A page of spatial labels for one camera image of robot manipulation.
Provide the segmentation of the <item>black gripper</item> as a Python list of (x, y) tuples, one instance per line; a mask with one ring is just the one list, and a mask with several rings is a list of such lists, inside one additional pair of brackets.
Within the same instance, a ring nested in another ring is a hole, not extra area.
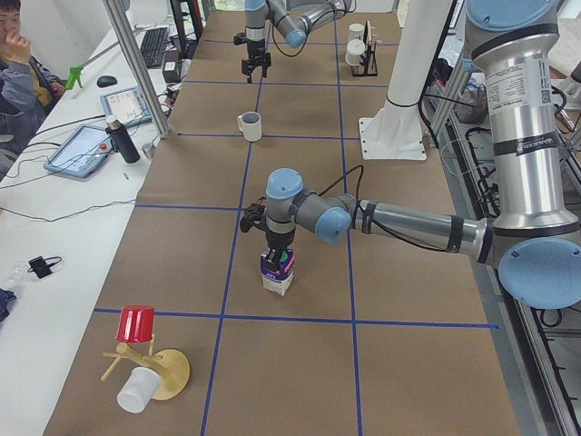
[(296, 224), (293, 221), (278, 222), (270, 217), (266, 218), (265, 223), (265, 234), (269, 247), (267, 266), (269, 269), (279, 269), (281, 263), (281, 252), (292, 244)]
[(248, 84), (252, 83), (254, 66), (261, 67), (261, 77), (268, 77), (271, 67), (271, 53), (266, 50), (265, 27), (245, 28), (247, 58), (241, 60), (241, 72), (246, 76)]

